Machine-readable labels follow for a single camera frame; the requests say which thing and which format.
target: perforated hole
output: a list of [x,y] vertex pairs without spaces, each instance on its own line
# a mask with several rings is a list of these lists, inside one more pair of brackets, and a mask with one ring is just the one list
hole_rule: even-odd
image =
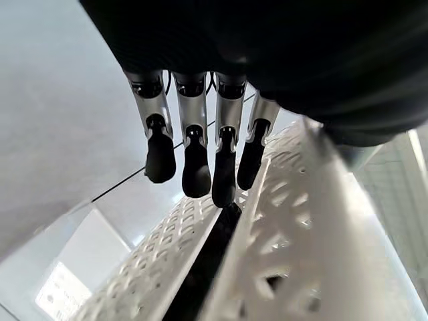
[[153,234],[150,236],[150,240],[155,240],[155,239],[157,239],[157,238],[159,237],[159,235],[160,235],[160,233],[159,233],[159,232],[153,233]]
[[189,212],[191,212],[191,211],[194,211],[194,210],[195,210],[195,207],[194,207],[194,206],[189,207],[188,209],[185,209],[184,214],[187,214],[187,213],[189,213]]
[[163,251],[160,251],[156,254],[156,258],[160,258],[162,255],[166,255],[168,253],[167,249],[164,249]]
[[306,201],[308,201],[308,194],[303,193],[294,201],[293,207],[297,207],[297,206],[305,203]]
[[201,201],[201,205],[204,206],[208,203],[210,203],[211,198],[207,197],[206,199],[204,199],[203,201]]
[[174,230],[175,230],[175,224],[171,224],[165,229],[165,232],[168,233],[168,232],[172,232]]
[[162,243],[162,244],[169,244],[169,243],[171,243],[172,241],[173,241],[173,236],[172,236],[172,235],[167,235],[167,236],[165,236],[165,237],[162,239],[161,243]]
[[193,214],[190,214],[186,216],[181,223],[186,223],[188,221],[193,221],[195,219],[195,216]]
[[174,215],[168,220],[168,223],[175,222],[177,219],[179,219],[179,217],[177,215]]
[[320,310],[321,307],[321,299],[320,298],[311,298],[308,304],[308,311],[315,313]]
[[270,191],[276,192],[278,189],[280,189],[281,187],[286,186],[286,185],[287,185],[287,182],[279,182],[277,185],[272,187],[272,189]]
[[182,241],[180,241],[179,243],[179,250],[184,249],[187,245],[189,245],[192,242],[193,239],[184,239]]
[[135,267],[137,269],[143,270],[147,265],[147,258],[144,259],[139,259],[136,263],[135,263]]
[[312,218],[309,212],[303,212],[296,216],[296,223],[304,229],[312,228]]
[[279,207],[286,200],[286,198],[288,197],[288,195],[289,195],[289,192],[288,191],[284,191],[283,193],[278,194],[278,195],[272,197],[270,201],[271,201],[271,203],[272,203],[273,206]]
[[266,242],[261,249],[261,254],[271,253],[288,246],[290,246],[290,242],[282,234],[277,234]]
[[186,203],[185,205],[185,209],[188,209],[189,207],[193,206],[194,202],[193,201],[189,201]]
[[204,213],[208,212],[208,211],[212,210],[213,208],[214,208],[214,204],[207,205],[202,209],[202,212],[204,212]]
[[184,235],[184,234],[186,234],[186,233],[188,233],[190,231],[193,231],[193,224],[191,224],[191,225],[185,227],[184,229],[182,229],[181,230],[181,234]]
[[266,278],[266,282],[267,284],[269,284],[271,290],[273,292],[276,292],[276,290],[278,289],[279,285],[282,283],[284,278],[285,276],[270,276]]
[[259,219],[263,219],[265,217],[265,215],[263,215],[262,213],[258,212],[254,215],[254,221],[258,221]]
[[146,247],[146,252],[151,252],[151,251],[153,251],[153,249],[154,249],[154,244],[153,243],[152,244],[148,244],[147,247]]

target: black wire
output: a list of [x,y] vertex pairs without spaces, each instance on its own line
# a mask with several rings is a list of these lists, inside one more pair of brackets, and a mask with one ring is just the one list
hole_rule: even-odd
[[165,90],[165,95],[168,94],[170,87],[171,87],[171,72],[168,70],[168,84],[167,84],[167,88]]
[[205,95],[209,93],[209,90],[211,89],[211,87],[214,87],[214,90],[217,91],[217,87],[214,82],[214,72],[209,72],[209,75],[210,75],[210,80],[209,80],[208,88],[205,91]]

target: white perforated panel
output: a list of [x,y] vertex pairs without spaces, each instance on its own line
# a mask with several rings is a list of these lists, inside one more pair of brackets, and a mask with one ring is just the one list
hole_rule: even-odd
[[[247,203],[249,209],[229,252],[234,262],[226,263],[223,282],[219,280],[224,290],[217,293],[222,309],[203,320],[263,320],[268,310],[275,313],[266,320],[316,320],[320,279],[308,257],[312,220],[304,189],[300,127],[295,124],[271,137],[264,159],[249,193],[255,207]],[[247,192],[239,191],[238,199],[246,198]]]
[[[317,128],[272,137],[253,188],[238,190],[243,214],[200,320],[428,320],[367,195]],[[183,199],[74,320],[161,320],[218,214],[210,196]]]
[[183,198],[72,320],[160,320],[219,213],[210,195]]
[[199,319],[404,321],[427,315],[331,142],[295,124],[267,144]]

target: black strip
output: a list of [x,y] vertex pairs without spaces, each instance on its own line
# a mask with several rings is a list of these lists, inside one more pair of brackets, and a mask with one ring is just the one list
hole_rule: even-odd
[[223,261],[241,213],[241,209],[235,203],[221,211],[192,268],[169,306],[163,318],[164,321],[196,319]]
[[246,102],[247,100],[253,98],[255,96],[255,94],[252,94],[250,97],[247,97],[246,99],[243,100],[243,102]]
[[19,321],[18,317],[14,313],[12,313],[11,310],[6,308],[2,303],[0,303],[0,308],[3,308],[4,311],[6,311],[6,313],[8,313],[8,315],[10,315],[13,319],[15,319],[16,321]]
[[[176,149],[177,147],[183,145],[183,142],[177,144],[176,146],[174,146],[174,149]],[[95,197],[94,199],[92,199],[92,202],[97,201],[98,199],[100,199],[101,197],[103,197],[105,194],[109,193],[110,191],[112,191],[113,189],[115,189],[117,186],[125,183],[128,179],[134,177],[135,175],[137,175],[138,173],[140,173],[141,171],[143,171],[146,167],[143,166],[141,169],[138,169],[136,172],[133,172],[131,175],[129,175],[128,177],[122,179],[119,183],[115,184],[113,187],[110,187],[107,191],[103,192],[102,194],[98,195],[97,197]]]

